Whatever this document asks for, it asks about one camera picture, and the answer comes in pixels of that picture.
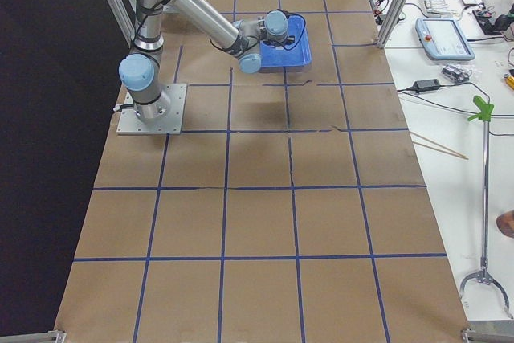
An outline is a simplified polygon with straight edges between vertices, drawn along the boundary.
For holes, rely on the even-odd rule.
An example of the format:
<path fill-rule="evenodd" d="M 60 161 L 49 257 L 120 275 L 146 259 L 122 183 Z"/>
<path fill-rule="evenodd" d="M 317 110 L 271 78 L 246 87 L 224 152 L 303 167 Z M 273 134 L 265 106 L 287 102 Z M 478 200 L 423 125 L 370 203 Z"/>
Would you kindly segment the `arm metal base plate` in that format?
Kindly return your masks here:
<path fill-rule="evenodd" d="M 116 132 L 119 135 L 179 135 L 186 102 L 187 84 L 160 84 L 160 98 L 149 105 L 136 104 L 126 92 Z"/>

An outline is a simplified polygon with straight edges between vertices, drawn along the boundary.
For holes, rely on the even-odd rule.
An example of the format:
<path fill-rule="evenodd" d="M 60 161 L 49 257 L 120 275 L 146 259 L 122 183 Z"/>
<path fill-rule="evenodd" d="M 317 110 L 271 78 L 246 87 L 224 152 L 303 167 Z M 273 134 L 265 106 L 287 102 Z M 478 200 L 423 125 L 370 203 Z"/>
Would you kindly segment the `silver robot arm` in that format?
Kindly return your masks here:
<path fill-rule="evenodd" d="M 221 52 L 235 57 L 245 73 L 262 67 L 260 46 L 292 45 L 288 15 L 272 10 L 265 16 L 229 22 L 207 0 L 136 0 L 134 34 L 128 56 L 120 62 L 119 75 L 133 100 L 133 115 L 141 123 L 163 118 L 172 102 L 159 82 L 165 39 L 185 40 L 202 32 Z"/>

